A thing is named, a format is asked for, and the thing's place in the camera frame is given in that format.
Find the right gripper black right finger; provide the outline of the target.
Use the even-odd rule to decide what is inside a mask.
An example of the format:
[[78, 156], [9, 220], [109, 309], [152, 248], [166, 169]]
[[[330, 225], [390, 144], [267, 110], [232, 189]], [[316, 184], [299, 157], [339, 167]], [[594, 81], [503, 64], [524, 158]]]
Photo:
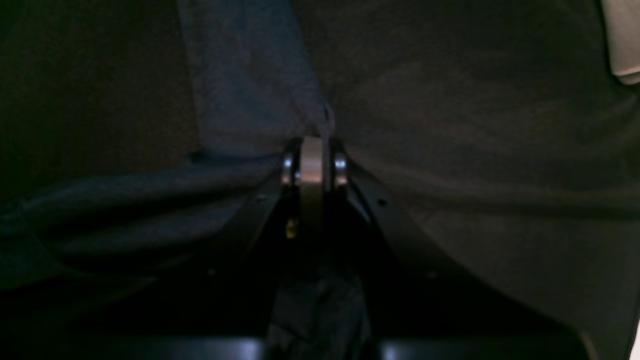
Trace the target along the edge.
[[551, 321], [448, 255], [377, 178], [330, 139], [330, 180], [345, 247], [375, 331], [548, 331]]

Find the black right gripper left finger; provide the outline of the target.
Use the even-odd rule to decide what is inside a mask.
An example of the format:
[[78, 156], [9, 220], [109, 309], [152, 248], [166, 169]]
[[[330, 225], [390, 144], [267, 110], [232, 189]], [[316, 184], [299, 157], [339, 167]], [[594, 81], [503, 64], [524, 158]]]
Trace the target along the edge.
[[259, 185], [221, 233], [208, 269], [206, 317], [212, 321], [268, 319], [281, 279], [290, 218], [298, 215], [303, 141], [290, 140], [279, 167]]

